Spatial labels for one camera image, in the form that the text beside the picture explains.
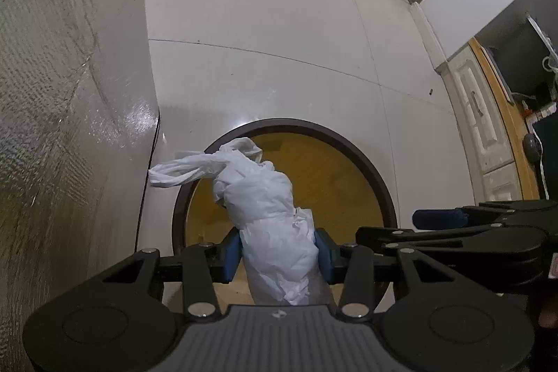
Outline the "white plastic bag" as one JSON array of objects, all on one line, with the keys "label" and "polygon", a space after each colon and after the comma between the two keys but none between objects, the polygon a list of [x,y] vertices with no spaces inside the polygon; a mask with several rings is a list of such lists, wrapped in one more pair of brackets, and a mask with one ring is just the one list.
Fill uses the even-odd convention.
[{"label": "white plastic bag", "polygon": [[151,167],[149,184],[168,188],[212,180],[214,201],[239,229],[256,304],[332,304],[319,269],[312,212],[294,205],[291,180],[262,156],[251,139],[236,138],[214,153],[184,152]]}]

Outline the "round brown trash bin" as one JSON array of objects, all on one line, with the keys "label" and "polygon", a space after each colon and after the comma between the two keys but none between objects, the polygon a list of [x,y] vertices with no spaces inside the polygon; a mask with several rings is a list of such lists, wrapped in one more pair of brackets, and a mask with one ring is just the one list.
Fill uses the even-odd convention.
[{"label": "round brown trash bin", "polygon": [[397,225],[387,185],[367,156],[307,121],[245,124],[205,151],[177,153],[156,173],[179,189],[174,252],[238,228],[251,298],[259,305],[332,301],[319,274],[318,228],[348,242],[360,227]]}]

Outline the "white kitchen cabinets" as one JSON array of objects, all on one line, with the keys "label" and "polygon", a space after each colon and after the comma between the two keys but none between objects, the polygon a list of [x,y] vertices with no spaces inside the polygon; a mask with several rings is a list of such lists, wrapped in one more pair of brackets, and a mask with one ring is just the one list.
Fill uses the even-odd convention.
[{"label": "white kitchen cabinets", "polygon": [[522,199],[509,135],[470,45],[442,66],[441,77],[456,115],[475,201]]}]

